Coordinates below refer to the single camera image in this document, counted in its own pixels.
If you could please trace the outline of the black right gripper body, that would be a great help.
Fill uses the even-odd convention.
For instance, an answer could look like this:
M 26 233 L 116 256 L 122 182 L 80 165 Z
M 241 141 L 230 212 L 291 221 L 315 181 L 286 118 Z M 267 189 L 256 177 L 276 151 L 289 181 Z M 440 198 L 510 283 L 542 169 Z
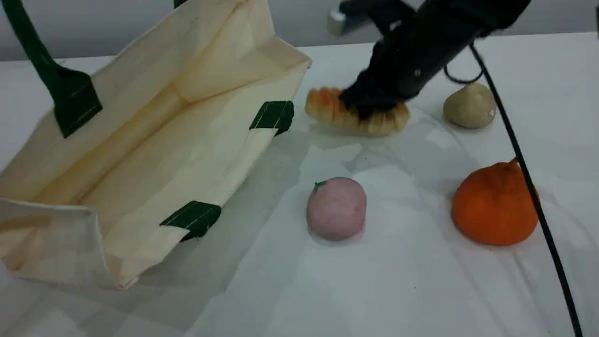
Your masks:
M 416 96 L 475 40 L 475 15 L 465 5 L 423 5 L 376 44 L 355 87 L 364 95 Z

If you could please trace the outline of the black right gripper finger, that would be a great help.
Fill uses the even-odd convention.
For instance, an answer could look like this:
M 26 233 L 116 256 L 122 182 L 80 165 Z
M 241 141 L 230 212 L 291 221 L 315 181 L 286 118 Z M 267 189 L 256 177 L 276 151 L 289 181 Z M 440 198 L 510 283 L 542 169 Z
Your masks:
M 339 94 L 339 100 L 347 111 L 354 110 L 358 117 L 372 117 L 374 108 L 371 100 L 371 91 L 366 84 L 355 82 Z
M 389 113 L 400 113 L 410 115 L 407 103 L 412 100 L 411 95 L 390 93 L 385 90 L 376 90 L 374 94 L 374 114 L 385 115 Z

